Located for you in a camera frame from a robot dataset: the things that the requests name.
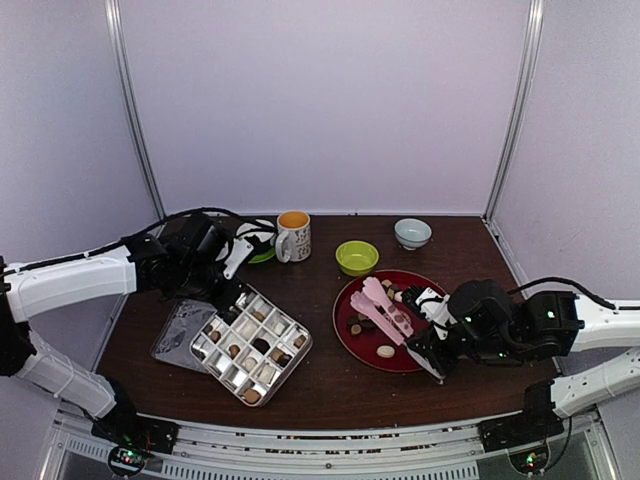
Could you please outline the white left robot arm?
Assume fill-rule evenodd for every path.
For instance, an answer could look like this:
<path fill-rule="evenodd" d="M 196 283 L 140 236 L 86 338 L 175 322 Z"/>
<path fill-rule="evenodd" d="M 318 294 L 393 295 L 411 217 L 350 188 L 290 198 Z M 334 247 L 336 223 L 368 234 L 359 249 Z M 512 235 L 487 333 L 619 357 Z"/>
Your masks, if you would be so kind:
<path fill-rule="evenodd" d="M 1 274 L 1 374 L 27 380 L 76 404 L 123 444 L 137 442 L 144 424 L 117 383 L 79 366 L 29 326 L 31 318 L 85 301 L 155 291 L 165 300 L 214 304 L 236 285 L 239 267 L 257 246 L 203 213 L 164 237 L 142 232 L 93 251 Z"/>

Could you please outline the pink plastic scoop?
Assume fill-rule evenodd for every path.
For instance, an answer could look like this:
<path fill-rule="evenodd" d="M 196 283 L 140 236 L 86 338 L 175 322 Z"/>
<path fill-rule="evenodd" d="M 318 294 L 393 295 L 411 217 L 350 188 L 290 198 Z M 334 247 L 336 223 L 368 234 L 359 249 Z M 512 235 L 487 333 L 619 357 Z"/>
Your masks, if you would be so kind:
<path fill-rule="evenodd" d="M 395 305 L 376 277 L 366 277 L 350 297 L 350 306 L 368 317 L 395 345 L 405 345 L 414 334 L 411 319 Z"/>

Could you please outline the tin lid with rabbit picture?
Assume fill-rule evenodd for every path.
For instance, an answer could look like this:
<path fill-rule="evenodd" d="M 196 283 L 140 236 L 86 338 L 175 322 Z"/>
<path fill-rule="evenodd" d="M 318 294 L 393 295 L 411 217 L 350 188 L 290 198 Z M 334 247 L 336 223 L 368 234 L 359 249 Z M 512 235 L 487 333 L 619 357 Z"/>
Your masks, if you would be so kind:
<path fill-rule="evenodd" d="M 190 345 L 216 313 L 217 309 L 209 303 L 178 301 L 151 347 L 151 357 L 169 365 L 205 373 L 206 369 L 192 354 Z"/>

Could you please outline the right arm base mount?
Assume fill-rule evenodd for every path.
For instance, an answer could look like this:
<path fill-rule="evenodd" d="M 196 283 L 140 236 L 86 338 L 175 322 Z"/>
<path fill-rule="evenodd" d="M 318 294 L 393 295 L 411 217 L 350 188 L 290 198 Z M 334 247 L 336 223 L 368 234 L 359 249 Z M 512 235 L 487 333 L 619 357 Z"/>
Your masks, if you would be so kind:
<path fill-rule="evenodd" d="M 519 413 L 478 424 L 484 451 L 507 450 L 511 467 L 529 479 L 544 475 L 559 460 L 551 460 L 548 443 L 550 437 L 564 432 L 564 420 L 554 412 L 553 385 L 554 381 L 548 380 L 527 387 Z"/>

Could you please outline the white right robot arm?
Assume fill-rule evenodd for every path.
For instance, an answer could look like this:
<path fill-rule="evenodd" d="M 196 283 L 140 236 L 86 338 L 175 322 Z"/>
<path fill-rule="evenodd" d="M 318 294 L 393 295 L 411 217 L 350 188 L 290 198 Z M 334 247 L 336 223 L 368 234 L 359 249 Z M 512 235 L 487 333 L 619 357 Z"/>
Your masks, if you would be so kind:
<path fill-rule="evenodd" d="M 569 418 L 598 402 L 639 386 L 639 308 L 605 300 L 576 282 L 562 291 L 539 291 L 522 302 L 493 280 L 472 280 L 450 295 L 412 285 L 402 301 L 425 319 L 426 329 L 407 350 L 442 383 L 462 360 L 519 367 L 597 348 L 622 354 L 570 376 L 530 386 L 525 408 L 513 419 L 519 440 L 535 440 L 551 416 Z"/>

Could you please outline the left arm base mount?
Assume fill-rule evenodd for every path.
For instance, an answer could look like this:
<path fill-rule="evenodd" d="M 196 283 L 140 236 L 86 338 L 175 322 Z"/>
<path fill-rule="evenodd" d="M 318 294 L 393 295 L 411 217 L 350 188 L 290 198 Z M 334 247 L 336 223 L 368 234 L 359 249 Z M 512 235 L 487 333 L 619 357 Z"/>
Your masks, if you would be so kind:
<path fill-rule="evenodd" d="M 115 446 L 107 455 L 107 466 L 118 478 L 138 475 L 156 453 L 173 452 L 179 426 L 177 423 L 141 416 L 129 395 L 112 382 L 115 406 L 101 418 L 85 417 L 92 423 L 91 433 L 111 441 Z"/>

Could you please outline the silver compartment tin box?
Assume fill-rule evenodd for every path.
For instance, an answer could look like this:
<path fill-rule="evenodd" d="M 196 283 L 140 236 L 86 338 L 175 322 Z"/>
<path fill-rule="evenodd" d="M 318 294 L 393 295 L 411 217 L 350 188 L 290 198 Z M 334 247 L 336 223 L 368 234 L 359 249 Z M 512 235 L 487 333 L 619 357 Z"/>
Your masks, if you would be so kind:
<path fill-rule="evenodd" d="M 192 357 L 244 405 L 270 401 L 313 345 L 309 330 L 249 285 L 206 320 Z"/>

